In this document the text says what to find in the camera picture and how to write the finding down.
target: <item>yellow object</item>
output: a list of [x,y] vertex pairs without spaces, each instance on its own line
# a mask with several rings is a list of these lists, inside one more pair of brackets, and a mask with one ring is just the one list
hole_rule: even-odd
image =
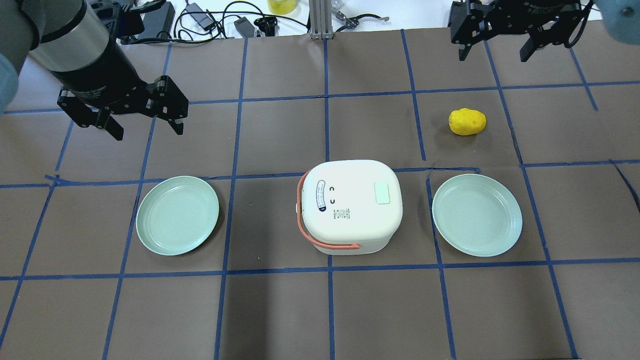
[[449,128],[457,135],[478,134],[486,126],[486,116],[480,111],[462,108],[449,115]]
[[276,15],[285,15],[296,8],[297,0],[267,0],[269,10]]

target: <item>electric lunch box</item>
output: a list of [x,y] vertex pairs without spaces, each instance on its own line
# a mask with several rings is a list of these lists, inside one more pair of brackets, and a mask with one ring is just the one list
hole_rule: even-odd
[[400,226],[400,184],[379,161],[329,161],[300,179],[296,212],[298,228],[321,252],[370,254],[385,247]]

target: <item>plate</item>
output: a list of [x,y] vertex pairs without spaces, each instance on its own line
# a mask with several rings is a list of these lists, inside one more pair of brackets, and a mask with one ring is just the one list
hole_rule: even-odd
[[473,256],[509,250],[522,232],[522,212],[498,181],[478,174],[450,178],[433,197],[433,222],[454,248]]
[[204,180],[177,176],[156,185],[136,215],[136,232],[147,249],[179,255],[197,248],[213,231],[220,204]]

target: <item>qr code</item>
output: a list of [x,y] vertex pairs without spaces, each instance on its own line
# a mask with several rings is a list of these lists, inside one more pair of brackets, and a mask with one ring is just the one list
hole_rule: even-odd
[[334,219],[339,219],[339,218],[349,219],[349,218],[351,218],[351,214],[349,213],[349,209],[333,210],[333,218]]

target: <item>red handle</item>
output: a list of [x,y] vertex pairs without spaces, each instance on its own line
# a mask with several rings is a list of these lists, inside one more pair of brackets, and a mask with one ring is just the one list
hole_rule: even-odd
[[300,232],[302,233],[302,235],[310,243],[314,244],[315,246],[322,247],[324,249],[329,249],[329,250],[358,250],[360,248],[360,245],[355,243],[349,244],[349,245],[334,245],[334,244],[323,243],[311,237],[311,235],[309,235],[305,231],[304,227],[302,227],[302,184],[305,182],[305,179],[307,178],[309,171],[307,171],[304,175],[302,175],[302,177],[300,178],[300,181],[298,181],[298,203],[296,205],[298,207],[298,211],[297,211],[298,212],[298,229],[300,229]]

